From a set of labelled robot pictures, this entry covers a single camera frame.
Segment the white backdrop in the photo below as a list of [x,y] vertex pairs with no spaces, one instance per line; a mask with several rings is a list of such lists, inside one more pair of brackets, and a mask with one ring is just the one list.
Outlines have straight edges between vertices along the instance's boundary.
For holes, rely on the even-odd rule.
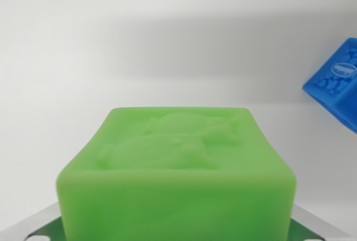
[[357,235],[357,136],[301,89],[356,0],[0,0],[0,230],[56,201],[109,111],[247,107],[296,202]]

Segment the embossed figure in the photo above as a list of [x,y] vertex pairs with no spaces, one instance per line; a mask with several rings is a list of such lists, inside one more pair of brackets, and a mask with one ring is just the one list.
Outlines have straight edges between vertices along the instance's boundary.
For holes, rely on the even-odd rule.
[[215,169],[219,165],[206,146],[237,145],[236,124],[235,118],[194,113],[152,118],[145,135],[105,147],[98,159],[108,169]]

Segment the soap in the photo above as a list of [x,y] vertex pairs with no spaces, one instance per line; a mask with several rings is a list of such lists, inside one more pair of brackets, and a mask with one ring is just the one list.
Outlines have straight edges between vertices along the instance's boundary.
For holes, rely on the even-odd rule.
[[303,85],[342,124],[357,133],[357,38],[347,39]]
[[295,187],[243,108],[114,109],[57,179],[67,241],[286,241]]

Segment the blue soap mold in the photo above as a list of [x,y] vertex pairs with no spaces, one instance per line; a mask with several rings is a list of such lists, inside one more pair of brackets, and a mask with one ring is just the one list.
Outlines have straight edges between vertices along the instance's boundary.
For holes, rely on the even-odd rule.
[[357,133],[357,38],[347,39],[303,89]]

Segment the green surface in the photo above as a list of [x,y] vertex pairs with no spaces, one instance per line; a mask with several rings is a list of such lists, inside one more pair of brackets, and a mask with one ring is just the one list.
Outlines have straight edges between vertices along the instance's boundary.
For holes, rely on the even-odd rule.
[[57,191],[67,241],[286,241],[295,184],[246,109],[119,108]]

